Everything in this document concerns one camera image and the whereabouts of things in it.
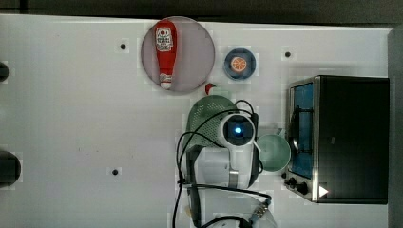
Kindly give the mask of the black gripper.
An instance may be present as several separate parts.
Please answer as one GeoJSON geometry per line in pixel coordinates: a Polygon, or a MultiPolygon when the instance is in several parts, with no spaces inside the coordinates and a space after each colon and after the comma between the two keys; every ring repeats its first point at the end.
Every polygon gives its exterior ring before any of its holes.
{"type": "Polygon", "coordinates": [[[255,127],[255,135],[258,135],[258,133],[259,133],[259,115],[258,115],[258,113],[252,113],[251,121],[255,127]]]}

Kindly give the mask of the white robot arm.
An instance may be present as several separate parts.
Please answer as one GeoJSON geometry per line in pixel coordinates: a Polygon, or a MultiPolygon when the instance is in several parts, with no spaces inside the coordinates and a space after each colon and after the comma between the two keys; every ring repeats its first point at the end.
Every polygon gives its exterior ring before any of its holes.
{"type": "Polygon", "coordinates": [[[202,189],[257,194],[249,187],[259,175],[258,119],[255,113],[230,109],[208,117],[186,133],[188,139],[178,166],[185,167],[182,184],[190,197],[191,219],[196,228],[208,228],[226,221],[236,222],[239,228],[255,228],[266,214],[271,197],[260,194],[263,202],[249,218],[223,215],[206,220],[200,194],[202,189]]]}

